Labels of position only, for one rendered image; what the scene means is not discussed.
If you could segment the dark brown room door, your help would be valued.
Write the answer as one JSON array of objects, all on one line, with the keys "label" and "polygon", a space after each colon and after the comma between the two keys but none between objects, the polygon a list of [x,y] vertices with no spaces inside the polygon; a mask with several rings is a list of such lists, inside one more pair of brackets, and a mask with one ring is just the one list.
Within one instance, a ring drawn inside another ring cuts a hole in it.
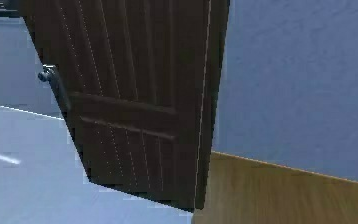
[{"label": "dark brown room door", "polygon": [[204,206],[230,0],[18,0],[91,183]]}]

